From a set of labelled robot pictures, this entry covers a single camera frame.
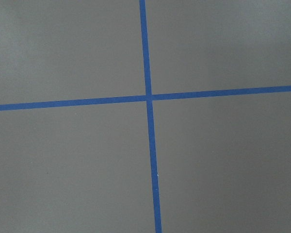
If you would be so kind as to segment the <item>blue tape line crosswise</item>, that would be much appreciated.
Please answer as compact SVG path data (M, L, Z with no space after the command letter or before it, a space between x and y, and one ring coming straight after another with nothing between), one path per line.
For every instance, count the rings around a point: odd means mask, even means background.
M227 89L227 90L210 90L210 91L183 92L183 93L153 94L151 96L138 95L138 96L107 97L107 98L93 98L93 99L80 99L80 100L58 100L58 101L43 101L43 102L11 103L11 104L0 104L0 111L99 105L99 104L113 104L113 103L126 103L126 102L144 102L148 100L157 101L157 100L208 98L208 97L251 95L251 94L279 93L279 92L291 92L291 85Z

